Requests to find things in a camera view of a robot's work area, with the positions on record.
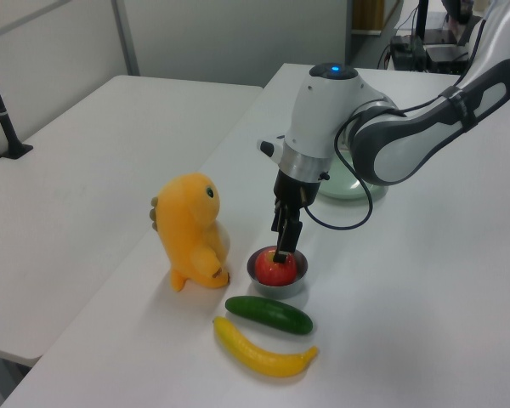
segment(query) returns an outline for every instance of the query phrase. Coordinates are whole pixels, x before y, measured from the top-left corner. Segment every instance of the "yellow banana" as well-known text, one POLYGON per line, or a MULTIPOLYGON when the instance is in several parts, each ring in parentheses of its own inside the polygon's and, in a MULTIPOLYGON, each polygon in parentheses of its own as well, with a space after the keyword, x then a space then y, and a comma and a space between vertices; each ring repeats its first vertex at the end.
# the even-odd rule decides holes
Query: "yellow banana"
POLYGON ((239 361, 267 376, 294 376, 304 370, 319 351, 315 346, 299 354, 277 354, 263 350, 247 340, 235 325, 224 317, 213 320, 213 329, 225 348, 239 361))

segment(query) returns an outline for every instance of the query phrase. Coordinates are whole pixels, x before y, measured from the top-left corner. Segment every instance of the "toy cucumber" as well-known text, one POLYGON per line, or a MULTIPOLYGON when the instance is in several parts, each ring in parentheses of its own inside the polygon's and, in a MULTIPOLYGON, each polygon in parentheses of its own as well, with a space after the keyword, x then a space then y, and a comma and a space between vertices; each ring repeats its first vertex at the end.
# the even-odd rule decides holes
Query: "toy cucumber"
POLYGON ((257 296, 227 299, 224 307, 235 315, 293 334, 308 334, 314 323, 303 311, 289 304, 257 296))

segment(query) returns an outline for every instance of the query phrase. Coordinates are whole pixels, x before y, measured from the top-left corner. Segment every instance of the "yellow plush dinosaur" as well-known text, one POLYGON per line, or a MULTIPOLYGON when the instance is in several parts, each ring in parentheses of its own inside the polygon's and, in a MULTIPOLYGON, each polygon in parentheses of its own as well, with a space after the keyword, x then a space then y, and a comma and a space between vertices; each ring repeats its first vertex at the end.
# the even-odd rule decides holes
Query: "yellow plush dinosaur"
POLYGON ((181 291, 188 279, 211 288, 227 285, 228 248, 218 231, 219 194, 212 180, 201 173, 174 178, 151 205, 153 228, 170 259, 173 290, 181 291))

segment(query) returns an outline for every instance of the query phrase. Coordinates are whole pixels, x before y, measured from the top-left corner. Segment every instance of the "black pole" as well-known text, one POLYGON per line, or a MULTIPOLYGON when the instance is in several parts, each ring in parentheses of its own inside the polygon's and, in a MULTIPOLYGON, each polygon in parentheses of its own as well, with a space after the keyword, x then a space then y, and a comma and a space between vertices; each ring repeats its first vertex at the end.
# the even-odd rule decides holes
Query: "black pole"
POLYGON ((416 37, 425 39, 425 25, 427 24, 428 0, 419 0, 417 6, 416 37))
POLYGON ((8 140, 8 151, 3 155, 9 159, 18 159, 28 151, 32 150, 32 146, 28 144, 22 144, 17 138, 15 133, 14 125, 9 119, 8 111, 3 104, 2 95, 0 95, 0 124, 6 139, 8 140))

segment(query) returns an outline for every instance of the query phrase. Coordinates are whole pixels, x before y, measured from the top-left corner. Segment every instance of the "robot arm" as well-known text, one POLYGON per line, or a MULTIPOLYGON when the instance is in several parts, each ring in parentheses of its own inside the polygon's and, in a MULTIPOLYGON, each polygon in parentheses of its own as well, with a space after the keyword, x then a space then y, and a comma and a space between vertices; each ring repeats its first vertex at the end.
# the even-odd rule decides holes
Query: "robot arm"
POLYGON ((314 202, 321 180, 328 179, 341 129, 364 180, 397 184, 510 99, 510 0, 494 1, 482 32, 467 75, 409 116, 353 68, 323 64, 310 70, 285 137, 258 144, 280 168, 272 224, 278 232, 276 262, 296 249, 300 209, 314 202))

